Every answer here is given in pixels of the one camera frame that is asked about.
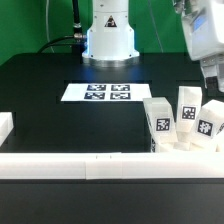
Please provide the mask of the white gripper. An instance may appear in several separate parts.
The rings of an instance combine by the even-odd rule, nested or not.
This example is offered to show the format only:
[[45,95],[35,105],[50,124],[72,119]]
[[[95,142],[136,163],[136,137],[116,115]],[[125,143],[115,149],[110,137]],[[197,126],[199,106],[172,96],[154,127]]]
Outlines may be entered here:
[[173,7],[190,58],[202,59],[205,88],[224,92],[224,0],[173,0]]

